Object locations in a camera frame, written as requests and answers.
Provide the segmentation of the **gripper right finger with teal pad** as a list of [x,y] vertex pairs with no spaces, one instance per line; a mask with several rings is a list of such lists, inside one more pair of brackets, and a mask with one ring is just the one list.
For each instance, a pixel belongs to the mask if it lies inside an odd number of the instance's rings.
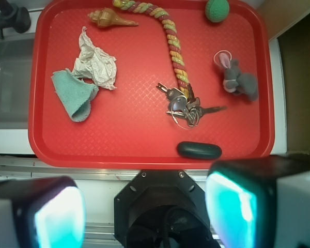
[[310,155],[216,161],[205,201],[225,247],[310,247]]

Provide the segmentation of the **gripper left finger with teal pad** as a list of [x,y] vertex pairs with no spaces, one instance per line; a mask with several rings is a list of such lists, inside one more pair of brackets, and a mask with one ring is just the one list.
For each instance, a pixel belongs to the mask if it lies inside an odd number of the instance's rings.
[[72,178],[0,180],[0,247],[82,247],[85,227]]

